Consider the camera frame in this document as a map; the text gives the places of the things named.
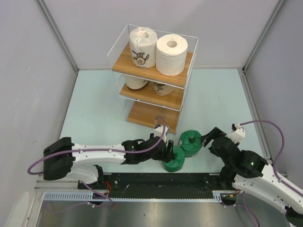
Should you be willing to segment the cream paper roll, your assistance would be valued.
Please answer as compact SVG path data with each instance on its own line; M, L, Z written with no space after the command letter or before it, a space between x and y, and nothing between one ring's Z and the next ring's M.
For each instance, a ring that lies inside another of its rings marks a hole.
M140 90L148 84L148 80L124 75L126 86L131 90Z

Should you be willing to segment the green roll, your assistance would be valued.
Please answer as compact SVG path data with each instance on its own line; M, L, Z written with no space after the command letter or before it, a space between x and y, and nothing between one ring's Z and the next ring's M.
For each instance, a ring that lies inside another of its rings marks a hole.
M182 169L185 162L185 152L181 147L173 146L174 158L168 163L162 161L162 166L167 172L173 173Z
M185 157L192 157L200 151L201 137L202 135L196 130L188 130L180 135L178 146L184 151Z

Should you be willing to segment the tan paper roll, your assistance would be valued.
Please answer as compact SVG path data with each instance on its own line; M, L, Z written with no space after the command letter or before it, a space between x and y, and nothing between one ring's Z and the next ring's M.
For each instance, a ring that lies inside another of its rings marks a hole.
M175 89L176 89L173 86L161 84L161 83L157 83L157 82L153 82L152 87L153 87L154 92L160 96L168 95L168 94L172 93L173 91L175 91Z

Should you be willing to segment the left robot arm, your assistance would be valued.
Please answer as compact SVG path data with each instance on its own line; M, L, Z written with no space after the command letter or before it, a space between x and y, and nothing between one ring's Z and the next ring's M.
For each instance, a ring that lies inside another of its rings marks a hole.
M102 164L137 165L150 159L168 163L174 157L173 145L172 140L153 134L148 140L126 140L109 147L87 147L63 137L44 149L43 179L69 177L99 189L105 183Z

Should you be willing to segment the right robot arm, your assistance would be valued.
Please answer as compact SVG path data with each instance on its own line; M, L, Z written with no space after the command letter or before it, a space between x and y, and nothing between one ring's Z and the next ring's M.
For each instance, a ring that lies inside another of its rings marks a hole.
M224 190L241 190L271 205L296 227L303 225L302 189L274 171L272 164L250 150L240 150L238 145L245 138L239 124L232 125L232 132L213 128L201 137L201 145L224 163L218 184Z

